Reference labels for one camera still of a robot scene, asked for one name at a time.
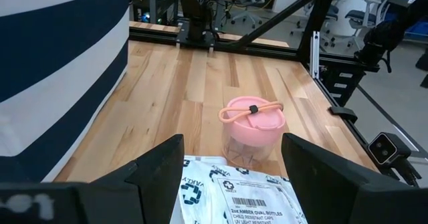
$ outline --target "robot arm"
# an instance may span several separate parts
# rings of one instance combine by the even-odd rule
[[[403,40],[406,29],[428,15],[428,0],[416,0],[392,21],[384,21],[371,29],[364,37],[365,46],[355,52],[354,56],[361,63],[375,66],[385,61],[388,73],[391,73],[389,54]]]

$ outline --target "striped curtain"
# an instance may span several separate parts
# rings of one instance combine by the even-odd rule
[[[0,181],[52,181],[125,73],[128,0],[0,0]]]

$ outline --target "plastic container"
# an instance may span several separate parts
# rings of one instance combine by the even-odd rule
[[[254,96],[242,96],[231,100],[227,107],[241,107],[268,104],[267,100]],[[224,119],[230,119],[242,111],[228,111]],[[286,120],[281,108],[274,108],[248,114],[237,120],[224,123],[223,154],[237,166],[255,168],[267,160],[275,143],[284,132]]]

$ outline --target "pink lid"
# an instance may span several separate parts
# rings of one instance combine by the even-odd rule
[[[260,106],[269,103],[269,101],[254,96],[242,96],[231,100],[227,107],[244,107],[249,108],[252,105]],[[240,111],[228,111],[229,118],[239,114]],[[266,110],[249,114],[246,117],[238,118],[234,123],[248,129],[258,130],[275,130],[282,128],[286,119],[280,109]]]

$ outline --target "black bracket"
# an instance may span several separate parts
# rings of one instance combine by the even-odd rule
[[[353,124],[358,120],[354,111],[345,107],[332,106],[329,107],[328,111],[330,111],[332,115],[339,115],[341,118],[351,121]]]

